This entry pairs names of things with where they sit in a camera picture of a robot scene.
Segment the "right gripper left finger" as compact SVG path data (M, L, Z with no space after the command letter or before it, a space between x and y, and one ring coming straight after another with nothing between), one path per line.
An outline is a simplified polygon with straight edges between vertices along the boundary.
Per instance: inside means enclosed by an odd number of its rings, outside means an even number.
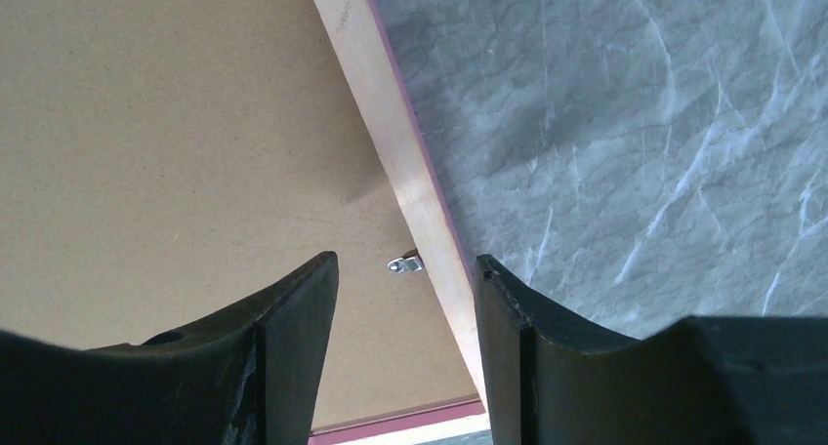
M5 444L305 444L330 339L326 251L142 344L73 349L1 335Z

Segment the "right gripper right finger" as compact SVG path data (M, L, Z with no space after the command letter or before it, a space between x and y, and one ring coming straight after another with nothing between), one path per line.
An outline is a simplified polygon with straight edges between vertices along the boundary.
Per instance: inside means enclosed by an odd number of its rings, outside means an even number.
M827 322L688 316L644 340L475 264L497 444L823 444Z

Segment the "brown backing board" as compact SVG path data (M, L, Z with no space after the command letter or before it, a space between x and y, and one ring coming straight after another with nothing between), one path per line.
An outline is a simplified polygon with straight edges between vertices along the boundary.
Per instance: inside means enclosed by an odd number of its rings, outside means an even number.
M338 255L322 428L475 393L312 0L1 0L1 325L140 344Z

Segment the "pink picture frame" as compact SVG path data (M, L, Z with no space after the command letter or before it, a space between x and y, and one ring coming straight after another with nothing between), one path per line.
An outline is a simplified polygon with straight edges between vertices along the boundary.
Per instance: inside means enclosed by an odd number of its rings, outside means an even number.
M471 272L376 1L313 2L477 393L328 437L343 444L419 444L487 430Z

